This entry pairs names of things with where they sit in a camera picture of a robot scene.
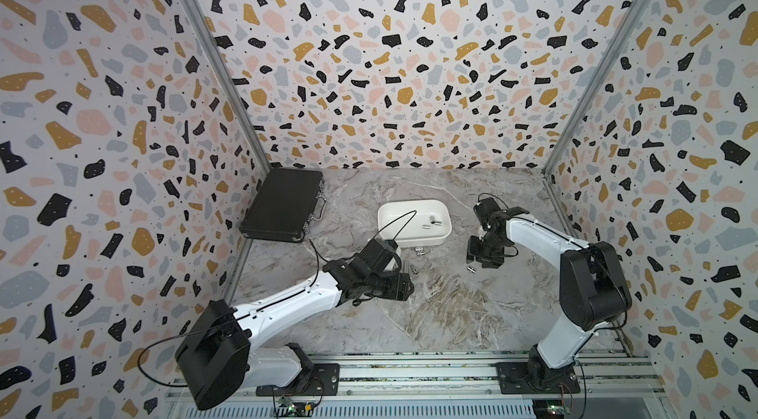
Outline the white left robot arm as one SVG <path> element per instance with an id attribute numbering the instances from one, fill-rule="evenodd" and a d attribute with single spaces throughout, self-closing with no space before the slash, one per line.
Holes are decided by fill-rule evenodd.
<path id="1" fill-rule="evenodd" d="M 346 303 L 405 302 L 413 292 L 396 241 L 374 238 L 359 253 L 326 261 L 313 277 L 268 298 L 235 307 L 211 302 L 175 359 L 199 410 L 245 387 L 301 393 L 316 379 L 315 365 L 296 343 L 266 347 L 271 338 Z"/>

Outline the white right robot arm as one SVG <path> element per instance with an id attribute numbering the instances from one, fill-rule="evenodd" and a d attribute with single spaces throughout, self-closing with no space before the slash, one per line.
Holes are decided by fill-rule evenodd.
<path id="1" fill-rule="evenodd" d="M 525 247 L 559 273 L 562 314 L 548 335 L 530 349 L 526 362 L 499 366 L 501 390 L 576 393 L 578 383 L 572 379 L 576 355 L 595 332 L 610 330 L 611 322 L 625 316 L 632 306 L 614 247 L 564 234 L 520 207 L 501 209 L 493 197 L 479 200 L 474 212 L 481 230 L 468 241 L 468 263 L 498 269 L 511 258 L 508 249 Z"/>

